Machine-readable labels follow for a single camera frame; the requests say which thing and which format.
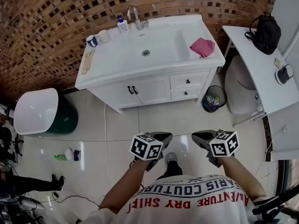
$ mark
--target soap dispenser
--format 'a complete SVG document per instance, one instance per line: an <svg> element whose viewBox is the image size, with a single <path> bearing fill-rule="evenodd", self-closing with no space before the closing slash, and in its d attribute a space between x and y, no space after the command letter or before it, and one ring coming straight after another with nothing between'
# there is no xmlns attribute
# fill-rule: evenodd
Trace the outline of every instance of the soap dispenser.
<svg viewBox="0 0 299 224"><path fill-rule="evenodd" d="M123 19L121 18L121 15L117 16L117 18L118 18L118 23L117 23L117 25L118 25L118 27L119 27L121 33L126 33L126 32L128 32L128 31L129 31L128 22L127 22L126 20L123 20Z"/></svg>

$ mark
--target drawer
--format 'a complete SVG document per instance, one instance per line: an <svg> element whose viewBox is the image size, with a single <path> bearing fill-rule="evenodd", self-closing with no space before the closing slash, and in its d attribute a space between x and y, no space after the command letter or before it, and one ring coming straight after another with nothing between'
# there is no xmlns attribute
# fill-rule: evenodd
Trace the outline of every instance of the drawer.
<svg viewBox="0 0 299 224"><path fill-rule="evenodd" d="M171 91L171 100L195 99L199 97L201 91L202 86Z"/></svg>
<svg viewBox="0 0 299 224"><path fill-rule="evenodd" d="M207 71L170 76L171 89L179 90L204 86L208 74L209 72Z"/></svg>

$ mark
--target pink towel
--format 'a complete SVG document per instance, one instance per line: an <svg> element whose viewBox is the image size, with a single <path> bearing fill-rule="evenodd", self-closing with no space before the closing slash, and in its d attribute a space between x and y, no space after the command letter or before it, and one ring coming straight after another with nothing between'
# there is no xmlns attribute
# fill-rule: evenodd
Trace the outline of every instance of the pink towel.
<svg viewBox="0 0 299 224"><path fill-rule="evenodd" d="M190 49L201 57L207 57L214 51L215 43L211 40L205 40L203 38L197 39L190 47Z"/></svg>

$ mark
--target white desk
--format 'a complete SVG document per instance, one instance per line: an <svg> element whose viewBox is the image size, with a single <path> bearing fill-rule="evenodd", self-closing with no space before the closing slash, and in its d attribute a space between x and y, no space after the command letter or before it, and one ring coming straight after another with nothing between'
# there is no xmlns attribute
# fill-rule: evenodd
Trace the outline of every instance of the white desk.
<svg viewBox="0 0 299 224"><path fill-rule="evenodd" d="M274 65L275 58L279 59L281 66L286 65L285 60L276 49L273 54L266 55L258 50L244 34L249 28L223 26L229 36L226 58L229 48L234 46L242 57L251 78L256 86L263 110L249 118L234 124L234 126L249 120L260 119L265 115L286 108L299 101L299 92L293 78L284 85L280 85L275 78L278 68Z"/></svg>

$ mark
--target white t-shirt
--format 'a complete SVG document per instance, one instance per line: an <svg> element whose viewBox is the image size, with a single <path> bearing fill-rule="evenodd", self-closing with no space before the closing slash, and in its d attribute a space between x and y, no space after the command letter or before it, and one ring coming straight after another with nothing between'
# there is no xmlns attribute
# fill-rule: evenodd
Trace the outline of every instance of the white t-shirt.
<svg viewBox="0 0 299 224"><path fill-rule="evenodd" d="M109 209L92 212L84 224L247 224L258 220L253 209L228 177L179 175L138 191L118 214Z"/></svg>

